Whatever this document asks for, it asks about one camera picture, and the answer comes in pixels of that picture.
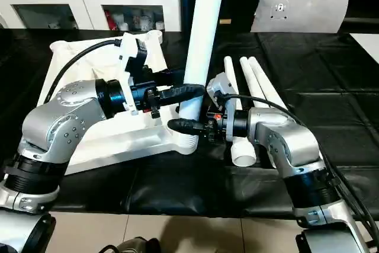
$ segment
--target white cabinet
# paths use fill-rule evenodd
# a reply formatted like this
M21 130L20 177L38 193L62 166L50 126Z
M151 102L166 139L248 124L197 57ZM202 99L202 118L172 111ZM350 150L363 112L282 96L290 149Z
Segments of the white cabinet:
M150 24L142 27L148 29L158 22L166 31L181 30L180 0L0 0L0 25L108 30L105 11L110 23L121 17L131 31L141 30L137 26L146 20Z
M133 25L133 12L143 16L145 13L153 15L153 27L155 22L164 22L166 31L180 31L180 3L179 0L84 0L89 17L95 30L108 30L107 19L104 10L114 13L122 13L125 17L129 17L130 24Z
M0 0L8 28L93 29L83 0Z

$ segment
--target black table cover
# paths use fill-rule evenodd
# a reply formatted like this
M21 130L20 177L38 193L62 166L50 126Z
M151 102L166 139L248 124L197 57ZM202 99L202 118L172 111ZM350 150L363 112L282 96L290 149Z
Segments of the black table cover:
M22 121L36 105L52 56L49 44L116 35L0 30L2 159L15 153ZM168 66L184 67L187 39L180 33L165 33L164 38ZM241 94L248 94L248 88L239 58L257 58L281 98L314 132L378 218L379 65L374 59L348 34L218 34L208 78L223 71L228 55ZM292 218L284 183L267 167L266 158L238 168L231 163L229 148L200 142L192 155L161 153L68 175L53 210Z

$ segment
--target tiled floor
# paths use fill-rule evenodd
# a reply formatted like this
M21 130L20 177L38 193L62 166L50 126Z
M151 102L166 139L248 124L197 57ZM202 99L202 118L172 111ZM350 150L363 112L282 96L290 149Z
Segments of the tiled floor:
M108 244L118 245L137 236L158 238L163 253L290 253L298 252L295 236L301 232L292 220L52 215L57 219L57 226L47 253L97 253Z

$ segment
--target white plastic base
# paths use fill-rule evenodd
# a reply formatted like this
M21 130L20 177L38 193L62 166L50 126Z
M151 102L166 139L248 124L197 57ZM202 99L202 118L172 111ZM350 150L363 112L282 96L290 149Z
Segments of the white plastic base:
M146 42L148 56L146 64L154 72L167 68L160 49L162 33L150 31L136 35ZM38 104L42 104L55 76L64 64L81 50L105 39L65 42L57 41L50 45L53 58L50 63ZM74 64L64 75L56 92L67 83L78 80L104 78L106 81L118 78L120 48L105 46L86 55ZM113 119L93 125L71 157L66 175L86 171L106 165L128 161L144 156L171 150L181 154L190 154L197 144L182 143L179 133L167 128L170 119L179 116L175 111L177 104L160 109L160 118L152 119L149 113L139 112L132 116L128 112L117 114Z

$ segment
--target table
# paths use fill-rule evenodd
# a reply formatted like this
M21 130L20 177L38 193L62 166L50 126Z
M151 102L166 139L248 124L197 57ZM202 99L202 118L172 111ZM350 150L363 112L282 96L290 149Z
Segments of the table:
M20 125L38 99L49 44L116 36L112 31L2 30L0 157L14 153ZM166 33L169 67L185 65L188 39ZM255 56L289 108L379 217L379 65L349 34L218 34L209 78L231 56ZM261 155L250 168L230 161L230 145L200 142L192 155L161 153L64 177L55 211L292 218L284 183Z

